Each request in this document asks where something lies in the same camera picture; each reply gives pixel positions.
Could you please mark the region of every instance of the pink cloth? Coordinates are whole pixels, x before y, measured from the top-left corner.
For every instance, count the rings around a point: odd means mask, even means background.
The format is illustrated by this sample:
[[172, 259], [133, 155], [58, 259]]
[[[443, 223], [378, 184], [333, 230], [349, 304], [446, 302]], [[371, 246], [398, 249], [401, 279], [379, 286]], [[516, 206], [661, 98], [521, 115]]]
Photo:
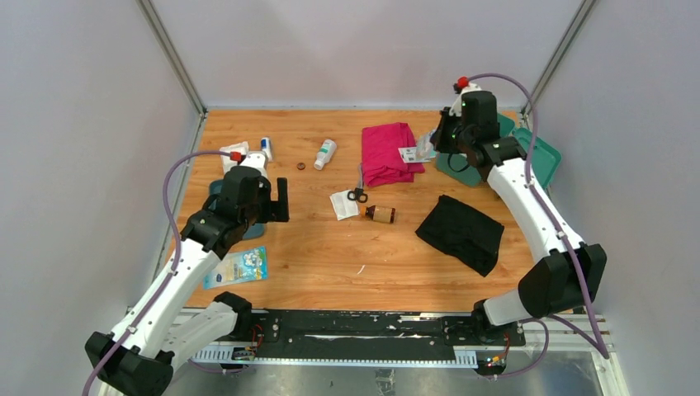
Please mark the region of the pink cloth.
[[367, 186], [412, 182], [414, 173], [423, 173], [422, 163], [404, 163], [400, 147], [415, 147], [408, 124], [369, 126], [362, 130], [362, 177]]

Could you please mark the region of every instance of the black cloth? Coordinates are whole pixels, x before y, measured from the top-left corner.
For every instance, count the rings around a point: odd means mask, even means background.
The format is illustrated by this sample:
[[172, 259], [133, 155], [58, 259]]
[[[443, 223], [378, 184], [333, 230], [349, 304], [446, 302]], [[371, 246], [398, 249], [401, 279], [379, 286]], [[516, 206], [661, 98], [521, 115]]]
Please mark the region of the black cloth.
[[504, 226], [450, 196], [437, 205], [416, 230], [416, 235], [440, 252], [457, 257], [469, 268], [487, 276], [499, 259]]

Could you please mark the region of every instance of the gray wall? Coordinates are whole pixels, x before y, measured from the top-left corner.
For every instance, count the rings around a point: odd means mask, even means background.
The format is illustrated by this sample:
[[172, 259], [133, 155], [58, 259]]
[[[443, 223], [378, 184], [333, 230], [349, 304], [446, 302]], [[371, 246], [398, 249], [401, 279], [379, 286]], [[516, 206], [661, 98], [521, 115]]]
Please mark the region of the gray wall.
[[154, 2], [208, 106], [442, 108], [463, 74], [533, 87], [580, 0]]
[[700, 2], [599, 2], [540, 105], [554, 199], [608, 252], [605, 314], [633, 395], [698, 394]]
[[0, 6], [0, 394], [79, 394], [154, 273], [196, 115], [136, 2]]

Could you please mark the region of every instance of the wooden tabletop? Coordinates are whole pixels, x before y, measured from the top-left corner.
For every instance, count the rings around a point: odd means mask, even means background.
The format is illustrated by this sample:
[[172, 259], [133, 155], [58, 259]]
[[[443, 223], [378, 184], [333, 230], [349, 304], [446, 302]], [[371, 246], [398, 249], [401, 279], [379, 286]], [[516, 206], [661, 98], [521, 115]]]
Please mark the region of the wooden tabletop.
[[[329, 199], [357, 184], [362, 128], [406, 122], [417, 138], [434, 129], [437, 111], [212, 111], [199, 149], [218, 149], [247, 140], [259, 149], [272, 140], [274, 162], [267, 167], [289, 180], [289, 223], [270, 223], [261, 238], [243, 241], [232, 251], [267, 248], [268, 279], [211, 290], [201, 286], [188, 306], [204, 307], [228, 290], [270, 309], [351, 309], [471, 311], [484, 298], [511, 290], [532, 267], [525, 237], [505, 204], [488, 186], [471, 188], [427, 163], [413, 183], [367, 188], [368, 205], [396, 208], [395, 224], [363, 217], [338, 221]], [[338, 150], [323, 171], [313, 168], [324, 139]], [[297, 170], [305, 163], [305, 170]], [[201, 208], [209, 184], [223, 177], [221, 158], [199, 157], [178, 217], [180, 229]], [[430, 247], [416, 228], [438, 202], [452, 196], [505, 226], [499, 262], [482, 277], [455, 257]]]

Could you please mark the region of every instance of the colorful package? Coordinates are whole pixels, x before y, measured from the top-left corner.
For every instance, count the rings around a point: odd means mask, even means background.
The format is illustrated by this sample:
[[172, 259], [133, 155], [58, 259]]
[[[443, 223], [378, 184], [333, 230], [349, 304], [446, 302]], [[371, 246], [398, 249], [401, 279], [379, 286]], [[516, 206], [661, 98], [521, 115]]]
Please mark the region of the colorful package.
[[267, 279], [265, 247], [229, 253], [204, 277], [204, 289]]

